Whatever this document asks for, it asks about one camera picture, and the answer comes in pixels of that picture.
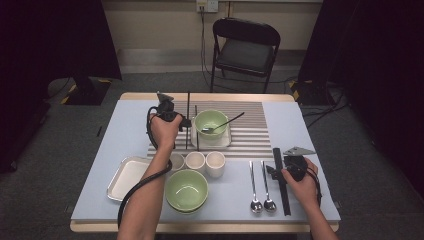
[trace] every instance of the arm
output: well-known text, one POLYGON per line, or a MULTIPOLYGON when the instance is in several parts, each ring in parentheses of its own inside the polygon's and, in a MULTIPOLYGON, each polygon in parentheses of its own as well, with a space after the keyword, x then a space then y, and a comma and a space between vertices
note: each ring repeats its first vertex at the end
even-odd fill
MULTIPOLYGON (((142 179, 166 168, 182 120, 177 116, 173 122, 158 117, 152 119, 152 133, 158 149, 142 179)), ((118 232, 119 240, 154 239, 162 211, 165 175, 154 179, 138 189, 128 200, 118 232)))
MULTIPOLYGON (((315 173, 318 173, 318 167, 309 159, 305 158, 305 160, 308 163, 308 167, 313 169, 315 173)), ((339 239, 333 229, 331 229, 318 205, 316 186, 312 177, 306 174, 302 181, 296 182, 287 170, 282 169, 281 172, 308 216, 311 233, 314 239, 339 239)))

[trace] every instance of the black folding chair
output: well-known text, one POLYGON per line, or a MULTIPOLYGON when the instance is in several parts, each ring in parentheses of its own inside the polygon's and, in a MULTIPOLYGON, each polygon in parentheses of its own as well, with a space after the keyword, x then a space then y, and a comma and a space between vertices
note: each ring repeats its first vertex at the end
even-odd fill
POLYGON ((215 39, 210 92, 213 92, 215 68, 266 77, 266 93, 274 66, 280 34, 271 26, 237 18, 221 18, 213 25, 215 39), (225 38, 222 48, 218 40, 225 38))

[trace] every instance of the chair backrest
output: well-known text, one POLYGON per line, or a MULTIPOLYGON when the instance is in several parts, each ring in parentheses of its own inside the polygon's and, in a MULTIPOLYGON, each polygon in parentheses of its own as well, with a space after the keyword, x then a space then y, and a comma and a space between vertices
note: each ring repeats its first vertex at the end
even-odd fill
POLYGON ((215 41, 217 36, 239 41, 275 46, 280 45, 280 34, 268 24, 238 18, 221 18, 213 24, 215 41))

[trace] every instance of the forearm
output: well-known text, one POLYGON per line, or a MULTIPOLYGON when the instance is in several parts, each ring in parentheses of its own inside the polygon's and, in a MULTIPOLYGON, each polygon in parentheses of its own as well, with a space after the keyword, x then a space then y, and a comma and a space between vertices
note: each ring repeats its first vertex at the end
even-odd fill
POLYGON ((306 211, 306 215, 308 216, 311 233, 314 237, 314 240, 339 239, 328 224, 324 214, 317 204, 304 206, 304 209, 306 211))
MULTIPOLYGON (((166 168, 172 148, 159 148, 142 179, 166 168)), ((138 189, 125 207, 118 239, 154 239, 162 210, 165 176, 138 189)))

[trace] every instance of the electrical outlet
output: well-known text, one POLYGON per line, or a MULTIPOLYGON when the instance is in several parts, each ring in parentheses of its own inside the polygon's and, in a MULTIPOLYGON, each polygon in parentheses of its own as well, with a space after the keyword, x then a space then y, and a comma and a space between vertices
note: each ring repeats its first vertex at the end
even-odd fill
POLYGON ((207 12, 218 12, 218 0, 208 0, 207 6, 207 12))
POLYGON ((208 0, 196 0, 196 12, 207 12, 208 0))

